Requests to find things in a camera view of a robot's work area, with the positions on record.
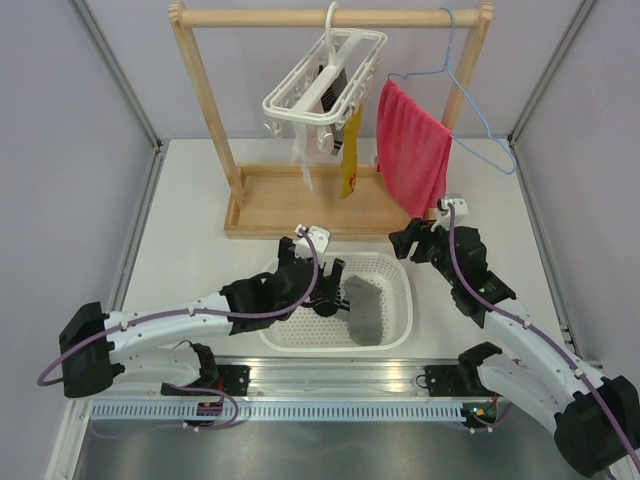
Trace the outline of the grey striped-cuff sock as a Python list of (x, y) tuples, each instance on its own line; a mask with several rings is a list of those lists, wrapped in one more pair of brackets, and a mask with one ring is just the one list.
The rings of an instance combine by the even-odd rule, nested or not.
[(348, 332), (361, 346), (377, 346), (382, 341), (381, 289), (358, 276), (344, 283), (349, 301)]

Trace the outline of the black white-striped sock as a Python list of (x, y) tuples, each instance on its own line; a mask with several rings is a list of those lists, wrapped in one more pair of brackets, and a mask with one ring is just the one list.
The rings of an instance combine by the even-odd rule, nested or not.
[[(348, 80), (346, 71), (345, 69), (342, 69), (338, 77), (332, 82), (332, 84), (321, 96), (321, 105), (324, 112), (329, 112), (333, 108), (338, 97), (345, 89), (347, 82)], [(337, 129), (335, 123), (330, 125), (330, 129), (333, 136), (333, 147), (331, 154), (333, 156), (338, 156), (343, 145), (344, 131)]]

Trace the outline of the white plastic clip hanger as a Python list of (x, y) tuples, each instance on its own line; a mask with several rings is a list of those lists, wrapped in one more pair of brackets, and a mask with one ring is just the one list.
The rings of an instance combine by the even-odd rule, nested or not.
[[(262, 101), (273, 135), (281, 135), (283, 127), (293, 127), (293, 123), (308, 124), (313, 129), (308, 160), (331, 155), (330, 125), (335, 123), (337, 129), (343, 130), (363, 103), (388, 40), (380, 31), (334, 27), (338, 8), (336, 1), (330, 4), (322, 36)], [(347, 85), (333, 108), (324, 112), (321, 96), (342, 69), (346, 71)]]

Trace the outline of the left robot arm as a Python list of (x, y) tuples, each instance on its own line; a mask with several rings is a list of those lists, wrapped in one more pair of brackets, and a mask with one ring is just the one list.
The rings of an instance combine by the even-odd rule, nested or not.
[(166, 310), (103, 312), (79, 308), (59, 335), (58, 383), (68, 399), (91, 397), (118, 384), (149, 384), (161, 394), (207, 395), (219, 372), (202, 337), (266, 330), (310, 309), (331, 317), (350, 302), (341, 294), (345, 263), (326, 260), (325, 242), (310, 231), (279, 241), (277, 268), (236, 280), (220, 291)]

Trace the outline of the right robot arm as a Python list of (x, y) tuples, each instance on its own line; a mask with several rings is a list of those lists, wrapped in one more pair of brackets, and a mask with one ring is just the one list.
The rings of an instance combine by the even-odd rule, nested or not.
[(432, 265), (450, 285), (458, 310), (503, 344), (484, 342), (459, 355), (462, 390), (491, 391), (515, 404), (551, 434), (582, 476), (604, 472), (625, 457), (639, 461), (636, 387), (624, 376), (606, 377), (552, 339), (489, 269), (476, 229), (413, 219), (389, 240), (397, 258)]

